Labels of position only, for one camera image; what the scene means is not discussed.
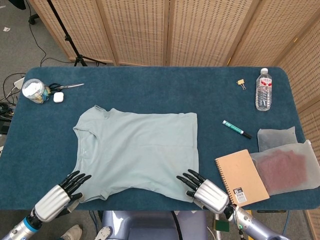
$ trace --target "notebook label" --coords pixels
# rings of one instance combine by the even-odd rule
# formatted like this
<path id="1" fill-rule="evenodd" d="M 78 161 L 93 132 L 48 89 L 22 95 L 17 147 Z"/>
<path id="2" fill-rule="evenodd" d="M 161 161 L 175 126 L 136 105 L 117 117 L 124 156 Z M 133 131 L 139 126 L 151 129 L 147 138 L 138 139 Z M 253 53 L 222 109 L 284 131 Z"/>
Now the notebook label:
<path id="1" fill-rule="evenodd" d="M 242 204 L 247 201 L 246 195 L 241 187 L 233 189 L 233 192 L 234 192 L 234 195 L 235 195 L 235 198 L 236 198 L 238 204 Z"/>

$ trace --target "scissors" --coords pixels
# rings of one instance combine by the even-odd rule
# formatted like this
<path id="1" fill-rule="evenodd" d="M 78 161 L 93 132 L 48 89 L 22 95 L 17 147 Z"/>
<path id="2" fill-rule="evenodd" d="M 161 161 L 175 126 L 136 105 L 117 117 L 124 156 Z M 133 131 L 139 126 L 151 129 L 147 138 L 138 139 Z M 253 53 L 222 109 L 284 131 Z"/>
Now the scissors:
<path id="1" fill-rule="evenodd" d="M 84 83 L 71 84 L 71 85 L 65 85 L 65 86 L 62 86 L 58 83 L 52 83 L 49 85 L 49 88 L 50 88 L 51 93 L 53 93 L 53 92 L 60 92 L 62 89 L 70 89 L 70 88 L 79 87 L 82 85 L 84 85 Z"/>

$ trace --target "robot finger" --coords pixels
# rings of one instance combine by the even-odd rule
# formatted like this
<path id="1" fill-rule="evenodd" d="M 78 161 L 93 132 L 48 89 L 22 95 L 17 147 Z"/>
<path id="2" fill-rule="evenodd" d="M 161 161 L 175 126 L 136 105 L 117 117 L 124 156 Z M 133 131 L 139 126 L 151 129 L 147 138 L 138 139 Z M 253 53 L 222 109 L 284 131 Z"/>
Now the robot finger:
<path id="1" fill-rule="evenodd" d="M 200 187 L 200 185 L 202 184 L 202 182 L 198 181 L 196 178 L 194 178 L 193 176 L 191 176 L 188 173 L 182 173 L 183 176 L 185 176 L 186 178 L 188 178 L 191 182 L 193 182 L 197 187 Z"/>
<path id="2" fill-rule="evenodd" d="M 68 189 L 70 189 L 76 182 L 78 182 L 80 179 L 82 179 L 86 174 L 85 173 L 81 173 L 78 176 L 76 176 L 75 178 L 71 179 L 64 187 L 65 190 L 68 191 Z"/>
<path id="3" fill-rule="evenodd" d="M 195 192 L 193 192 L 193 191 L 186 191 L 185 194 L 187 194 L 189 197 L 192 197 L 192 198 L 195 197 Z"/>
<path id="4" fill-rule="evenodd" d="M 64 188 L 66 186 L 66 184 L 73 179 L 76 175 L 78 175 L 78 173 L 80 173 L 80 171 L 75 171 L 73 173 L 70 173 L 59 185 L 60 187 Z"/>
<path id="5" fill-rule="evenodd" d="M 89 178 L 91 178 L 91 175 L 88 176 L 84 176 L 83 178 L 81 178 L 78 182 L 76 182 L 72 187 L 70 187 L 66 193 L 68 195 L 73 194 L 85 181 L 87 181 Z"/>
<path id="6" fill-rule="evenodd" d="M 192 182 L 190 182 L 189 180 L 183 178 L 182 176 L 176 176 L 176 178 L 179 179 L 180 181 L 182 181 L 184 184 L 186 184 L 192 190 L 194 190 L 194 191 L 197 190 L 198 187 L 196 185 L 194 185 Z"/>
<path id="7" fill-rule="evenodd" d="M 205 181 L 205 179 L 199 173 L 197 173 L 196 171 L 188 169 L 188 172 L 191 173 L 193 176 L 195 176 L 197 179 L 199 179 L 200 182 L 203 183 Z"/>
<path id="8" fill-rule="evenodd" d="M 82 196 L 83 196 L 83 194 L 81 192 L 76 193 L 70 197 L 70 202 L 78 200 L 78 199 L 82 198 Z"/>

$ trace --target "blue table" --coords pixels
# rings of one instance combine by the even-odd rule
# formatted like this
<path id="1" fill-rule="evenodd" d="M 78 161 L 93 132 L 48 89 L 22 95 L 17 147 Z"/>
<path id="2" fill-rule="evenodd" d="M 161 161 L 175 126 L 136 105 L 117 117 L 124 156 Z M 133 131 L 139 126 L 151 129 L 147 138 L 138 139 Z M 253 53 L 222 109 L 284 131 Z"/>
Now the blue table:
<path id="1" fill-rule="evenodd" d="M 0 158 L 0 209 L 31 209 L 69 174 L 77 157 L 73 132 L 79 116 L 93 105 L 139 114 L 197 113 L 199 171 L 224 188 L 214 159 L 243 149 L 258 151 L 257 131 L 295 126 L 305 138 L 286 73 L 270 67 L 272 106 L 255 107 L 260 67 L 42 67 L 25 80 L 49 85 L 85 83 L 63 90 L 63 103 L 35 104 L 20 96 Z M 237 85 L 245 80 L 246 90 Z M 253 135 L 247 139 L 222 125 L 227 120 Z M 271 196 L 248 209 L 312 209 L 320 205 L 320 188 Z M 142 189 L 127 189 L 107 201 L 94 200 L 83 210 L 194 210 L 182 202 Z"/>

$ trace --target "tripod stand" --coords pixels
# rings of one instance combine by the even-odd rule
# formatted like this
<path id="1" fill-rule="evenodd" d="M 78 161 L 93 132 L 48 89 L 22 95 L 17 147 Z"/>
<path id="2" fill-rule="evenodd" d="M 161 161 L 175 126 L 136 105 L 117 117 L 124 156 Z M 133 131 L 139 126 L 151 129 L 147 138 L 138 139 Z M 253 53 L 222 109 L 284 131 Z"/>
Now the tripod stand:
<path id="1" fill-rule="evenodd" d="M 90 57 L 87 57 L 87 56 L 83 56 L 83 55 L 81 55 L 81 54 L 78 52 L 78 50 L 77 50 L 77 48 L 76 48 L 76 45 L 74 44 L 74 41 L 72 41 L 72 38 L 71 38 L 71 36 L 69 35 L 69 33 L 68 33 L 68 31 L 67 31 L 64 23 L 62 22 L 62 20 L 61 20 L 61 18 L 60 18 L 60 16 L 59 16 L 59 14 L 58 14 L 58 12 L 57 12 L 54 4 L 52 3 L 51 0 L 47 0 L 47 2 L 48 2 L 48 4 L 50 5 L 50 8 L 52 9 L 52 11 L 53 11 L 56 19 L 58 20 L 58 22 L 59 22 L 62 30 L 64 31 L 64 34 L 65 34 L 64 40 L 66 40 L 66 41 L 68 41 L 68 42 L 70 43 L 73 51 L 74 51 L 75 54 L 76 54 L 74 66 L 77 66 L 78 63 L 81 63 L 83 67 L 87 67 L 88 65 L 85 63 L 84 59 L 88 59 L 88 60 L 91 60 L 91 61 L 93 61 L 93 62 L 106 65 L 105 62 L 98 61 L 98 60 L 95 60 L 95 59 L 90 58 Z"/>

